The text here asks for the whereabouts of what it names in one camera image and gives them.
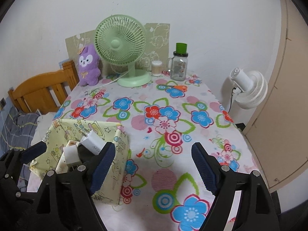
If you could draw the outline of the wooden chair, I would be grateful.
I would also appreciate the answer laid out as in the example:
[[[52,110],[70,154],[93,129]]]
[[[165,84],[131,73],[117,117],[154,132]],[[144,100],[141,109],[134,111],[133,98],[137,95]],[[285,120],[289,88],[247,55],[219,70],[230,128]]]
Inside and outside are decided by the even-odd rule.
[[[69,60],[62,69],[33,76],[16,89],[9,89],[8,95],[13,105],[24,113],[39,110],[46,114],[57,112],[68,97],[65,86],[73,90],[79,82],[75,64]]]

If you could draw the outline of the glass mason jar mug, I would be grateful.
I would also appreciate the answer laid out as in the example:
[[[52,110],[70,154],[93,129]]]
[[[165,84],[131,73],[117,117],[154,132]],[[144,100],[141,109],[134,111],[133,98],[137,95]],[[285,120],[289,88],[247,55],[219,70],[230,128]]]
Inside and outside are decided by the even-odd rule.
[[[184,81],[188,65],[188,52],[186,43],[176,43],[173,57],[168,59],[168,69],[171,79]]]

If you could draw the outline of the cotton swab container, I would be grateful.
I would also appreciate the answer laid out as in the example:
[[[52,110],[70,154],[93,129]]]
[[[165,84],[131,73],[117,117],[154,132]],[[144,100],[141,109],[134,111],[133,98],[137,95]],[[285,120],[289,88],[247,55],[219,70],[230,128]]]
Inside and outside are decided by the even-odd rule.
[[[162,68],[162,61],[152,60],[151,61],[151,73],[153,76],[160,76]]]

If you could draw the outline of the white 45W charger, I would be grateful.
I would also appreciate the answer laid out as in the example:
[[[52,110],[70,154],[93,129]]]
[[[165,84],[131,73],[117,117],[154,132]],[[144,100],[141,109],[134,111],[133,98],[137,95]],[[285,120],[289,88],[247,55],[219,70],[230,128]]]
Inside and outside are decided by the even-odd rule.
[[[88,134],[82,137],[80,144],[92,154],[98,155],[104,148],[106,142],[98,134],[91,130]]]

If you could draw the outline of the white cube charger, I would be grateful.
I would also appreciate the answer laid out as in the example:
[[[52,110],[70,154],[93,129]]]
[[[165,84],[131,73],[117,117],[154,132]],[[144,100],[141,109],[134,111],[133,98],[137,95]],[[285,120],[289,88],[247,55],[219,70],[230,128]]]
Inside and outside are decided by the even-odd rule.
[[[81,160],[78,155],[77,145],[64,147],[65,163],[68,167],[81,165]]]

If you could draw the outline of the white clip fan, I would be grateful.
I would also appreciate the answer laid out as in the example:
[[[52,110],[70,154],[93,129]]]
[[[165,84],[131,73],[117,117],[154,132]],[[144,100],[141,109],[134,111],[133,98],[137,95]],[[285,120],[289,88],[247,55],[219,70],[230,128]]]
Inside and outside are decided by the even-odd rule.
[[[246,73],[237,67],[231,71],[229,78],[235,85],[231,103],[236,102],[240,108],[250,110],[264,101],[268,92],[268,84],[259,71],[251,70]]]

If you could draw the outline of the yellow cartoon fabric storage box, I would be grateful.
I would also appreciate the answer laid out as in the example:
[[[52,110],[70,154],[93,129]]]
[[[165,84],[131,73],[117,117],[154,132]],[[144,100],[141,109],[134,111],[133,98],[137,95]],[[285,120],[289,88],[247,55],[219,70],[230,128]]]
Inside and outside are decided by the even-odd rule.
[[[119,204],[130,150],[127,134],[121,124],[55,119],[42,141],[46,144],[46,151],[30,163],[30,171],[40,179],[49,170],[64,173],[72,166],[81,165],[99,155],[107,143],[114,144],[115,156],[108,166],[102,186],[93,187],[93,199],[110,205]]]

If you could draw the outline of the purple plush toy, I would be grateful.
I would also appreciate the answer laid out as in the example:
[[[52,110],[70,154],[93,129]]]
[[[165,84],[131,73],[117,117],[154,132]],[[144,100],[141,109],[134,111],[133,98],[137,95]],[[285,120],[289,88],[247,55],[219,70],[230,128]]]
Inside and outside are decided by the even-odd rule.
[[[86,45],[79,51],[78,77],[80,86],[94,86],[99,81],[101,70],[99,69],[100,57],[93,44]]]

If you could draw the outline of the floral tablecloth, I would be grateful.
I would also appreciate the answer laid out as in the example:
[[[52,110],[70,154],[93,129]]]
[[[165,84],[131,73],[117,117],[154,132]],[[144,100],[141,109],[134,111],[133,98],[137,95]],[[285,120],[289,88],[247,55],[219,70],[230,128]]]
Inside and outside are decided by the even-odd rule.
[[[54,119],[40,118],[35,141],[55,119],[115,122],[127,134],[119,204],[93,200],[108,230],[200,229],[214,197],[192,160],[195,142],[236,172],[257,169],[227,110],[194,73],[176,82],[165,71],[133,88],[119,86],[112,75],[94,87],[77,86]],[[27,190],[37,191],[41,180],[31,172]]]

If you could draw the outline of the green desk fan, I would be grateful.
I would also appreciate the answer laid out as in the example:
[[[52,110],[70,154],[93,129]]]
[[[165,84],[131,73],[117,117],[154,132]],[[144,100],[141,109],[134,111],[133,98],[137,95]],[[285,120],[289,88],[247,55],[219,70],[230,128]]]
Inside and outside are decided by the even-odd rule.
[[[151,81],[148,71],[135,68],[136,62],[144,55],[146,43],[144,26],[128,15],[111,15],[95,30],[94,46],[101,59],[128,68],[117,79],[122,87],[139,87]]]

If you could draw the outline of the blue plaid bedding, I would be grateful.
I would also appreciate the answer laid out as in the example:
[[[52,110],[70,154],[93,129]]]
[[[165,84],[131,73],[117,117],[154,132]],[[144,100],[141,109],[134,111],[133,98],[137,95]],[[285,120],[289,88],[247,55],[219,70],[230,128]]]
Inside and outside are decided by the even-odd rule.
[[[1,127],[1,155],[8,150],[25,150],[31,146],[39,115],[24,113],[14,106]]]

